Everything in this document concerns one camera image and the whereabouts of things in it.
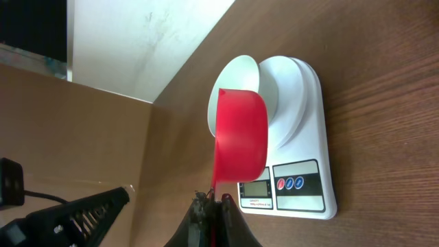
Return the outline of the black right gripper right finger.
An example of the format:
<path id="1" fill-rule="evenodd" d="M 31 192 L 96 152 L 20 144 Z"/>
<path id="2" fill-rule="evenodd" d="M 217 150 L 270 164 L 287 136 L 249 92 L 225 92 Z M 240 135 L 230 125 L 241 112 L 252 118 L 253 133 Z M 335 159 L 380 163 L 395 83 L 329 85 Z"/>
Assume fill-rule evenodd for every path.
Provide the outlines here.
<path id="1" fill-rule="evenodd" d="M 215 223 L 216 247 L 262 247 L 236 205 L 233 197 L 225 193 L 217 206 Z"/>

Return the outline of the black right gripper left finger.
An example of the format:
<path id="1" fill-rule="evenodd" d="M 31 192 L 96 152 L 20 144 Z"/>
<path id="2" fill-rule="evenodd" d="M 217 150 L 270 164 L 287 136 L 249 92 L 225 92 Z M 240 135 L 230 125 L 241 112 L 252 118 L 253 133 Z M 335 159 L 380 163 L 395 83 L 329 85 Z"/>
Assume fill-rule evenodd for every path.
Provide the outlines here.
<path id="1" fill-rule="evenodd" d="M 165 247 L 208 247 L 215 219 L 214 191 L 195 191 L 195 197 L 178 229 Z"/>

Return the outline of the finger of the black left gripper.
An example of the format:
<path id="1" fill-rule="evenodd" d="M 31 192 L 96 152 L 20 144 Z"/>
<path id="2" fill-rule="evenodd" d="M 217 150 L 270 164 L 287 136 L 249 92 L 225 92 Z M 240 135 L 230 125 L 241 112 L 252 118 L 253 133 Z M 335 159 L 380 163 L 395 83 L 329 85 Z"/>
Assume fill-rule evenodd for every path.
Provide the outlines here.
<path id="1" fill-rule="evenodd" d="M 1 228 L 1 247 L 95 247 L 129 203 L 123 187 L 30 213 Z"/>

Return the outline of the red measuring scoop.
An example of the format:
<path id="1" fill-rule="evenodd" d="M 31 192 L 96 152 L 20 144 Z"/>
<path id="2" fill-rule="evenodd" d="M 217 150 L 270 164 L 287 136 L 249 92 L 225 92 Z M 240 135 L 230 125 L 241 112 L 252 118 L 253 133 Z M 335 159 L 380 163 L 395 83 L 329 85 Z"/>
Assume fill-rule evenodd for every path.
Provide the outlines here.
<path id="1" fill-rule="evenodd" d="M 268 156 L 268 112 L 254 91 L 220 89 L 211 192 L 220 183 L 256 180 Z"/>

